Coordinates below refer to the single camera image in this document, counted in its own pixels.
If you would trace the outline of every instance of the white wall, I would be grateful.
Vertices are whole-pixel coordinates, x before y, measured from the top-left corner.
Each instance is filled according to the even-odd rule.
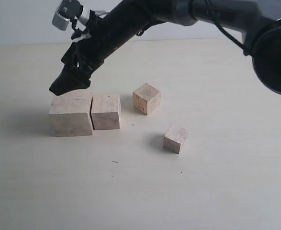
[[[81,0],[93,10],[113,9],[120,0]],[[71,27],[65,32],[52,24],[60,0],[0,0],[0,45],[69,43]],[[167,40],[219,36],[214,25],[199,22],[192,27],[162,24],[150,28],[133,40]]]

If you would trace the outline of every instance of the cable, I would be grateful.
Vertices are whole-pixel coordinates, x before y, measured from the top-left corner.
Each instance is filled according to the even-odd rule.
[[[232,42],[234,42],[237,46],[239,46],[243,51],[245,51],[247,53],[247,55],[250,55],[253,57],[251,50],[249,50],[245,45],[243,45],[241,42],[239,42],[236,38],[234,38],[233,36],[231,36],[222,26],[221,24],[218,22],[218,20],[216,19],[216,17],[214,16],[213,10],[212,10],[212,3],[211,0],[205,0],[205,5],[206,8],[209,12],[210,17],[212,18],[213,23],[215,24],[215,26],[228,38],[230,39]]]

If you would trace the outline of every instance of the table surface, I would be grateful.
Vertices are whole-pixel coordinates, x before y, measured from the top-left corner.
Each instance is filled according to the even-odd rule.
[[[127,43],[91,86],[120,94],[122,128],[57,138],[48,88],[68,46],[0,46],[0,230],[281,229],[281,96],[239,48]],[[162,95],[149,116],[133,108],[144,83]],[[189,131],[179,155],[171,124]]]

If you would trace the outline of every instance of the large wooden block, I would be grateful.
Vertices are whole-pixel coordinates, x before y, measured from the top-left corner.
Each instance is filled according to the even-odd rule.
[[[145,83],[133,92],[134,107],[149,115],[160,106],[160,91]]]
[[[92,97],[91,118],[96,130],[120,129],[120,96],[114,94],[94,94]]]
[[[91,101],[90,90],[76,90],[53,98],[49,118],[58,137],[93,135]]]
[[[164,147],[179,154],[187,137],[186,129],[171,125],[164,136]]]

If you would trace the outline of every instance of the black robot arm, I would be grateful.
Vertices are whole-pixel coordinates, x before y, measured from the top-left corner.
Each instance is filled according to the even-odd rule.
[[[77,29],[77,21],[86,29]],[[281,0],[123,0],[110,12],[88,10],[77,0],[62,0],[52,24],[66,30],[71,23],[73,42],[61,59],[64,68],[50,91],[62,95],[90,87],[92,73],[104,60],[151,26],[192,26],[198,21],[215,24],[244,55],[252,56],[259,79],[281,94]],[[241,32],[242,43],[223,27]]]

